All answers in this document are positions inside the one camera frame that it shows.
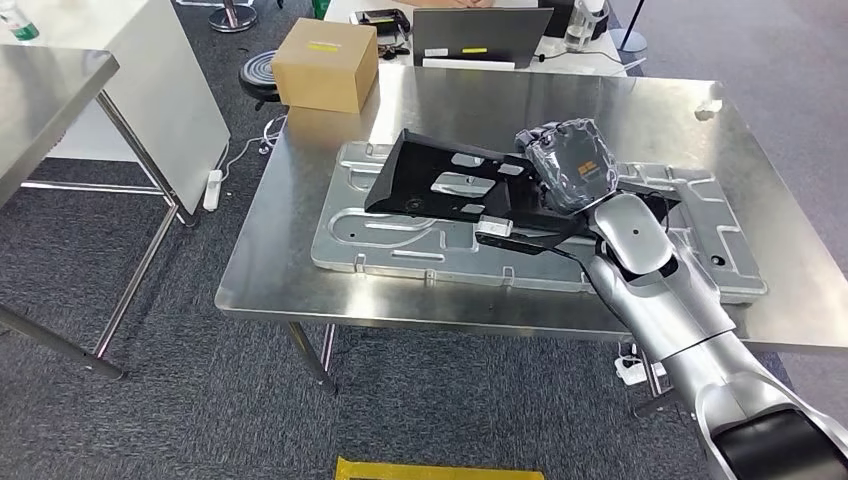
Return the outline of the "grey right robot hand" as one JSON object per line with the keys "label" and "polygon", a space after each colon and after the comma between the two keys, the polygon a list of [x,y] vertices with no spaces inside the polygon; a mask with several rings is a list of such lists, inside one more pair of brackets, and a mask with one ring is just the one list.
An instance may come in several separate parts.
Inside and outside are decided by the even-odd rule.
{"label": "grey right robot hand", "polygon": [[563,215],[586,210],[618,188],[614,155],[591,118],[523,129],[515,135],[515,145],[546,188],[547,205]]}

